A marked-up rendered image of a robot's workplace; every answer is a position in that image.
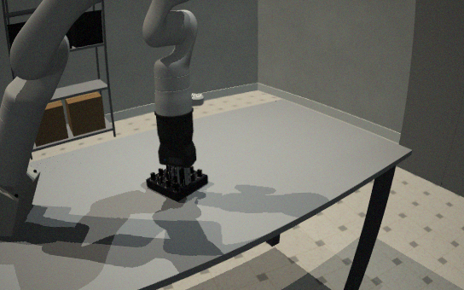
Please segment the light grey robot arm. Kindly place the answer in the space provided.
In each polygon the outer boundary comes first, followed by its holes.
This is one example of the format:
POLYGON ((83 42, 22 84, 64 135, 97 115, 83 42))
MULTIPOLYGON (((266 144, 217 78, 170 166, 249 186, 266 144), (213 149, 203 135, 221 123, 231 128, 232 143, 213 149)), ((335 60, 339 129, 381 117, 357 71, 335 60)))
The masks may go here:
MULTIPOLYGON (((0 107, 1 185, 14 187, 24 182, 44 110, 69 57, 66 34, 98 1, 43 0, 14 39, 9 59, 17 77, 7 86, 0 107)), ((197 20, 188 10, 171 11, 187 1, 153 0, 143 22, 142 35, 147 45, 175 45, 170 55, 154 63, 156 90, 190 86, 189 64, 197 20)))

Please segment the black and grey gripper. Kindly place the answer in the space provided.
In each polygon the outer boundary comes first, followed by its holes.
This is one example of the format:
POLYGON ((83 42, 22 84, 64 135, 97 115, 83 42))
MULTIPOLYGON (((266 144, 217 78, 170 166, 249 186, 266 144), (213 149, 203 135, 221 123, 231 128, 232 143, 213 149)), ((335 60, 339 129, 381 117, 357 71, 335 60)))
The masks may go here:
POLYGON ((193 143, 194 106, 204 104, 204 96, 191 94, 190 86, 183 90, 161 91, 155 89, 155 111, 159 136, 159 163, 178 166, 177 182, 189 185, 190 168, 196 161, 193 143), (185 167, 185 168, 183 168, 185 167), (184 170, 183 170, 184 169, 184 170))

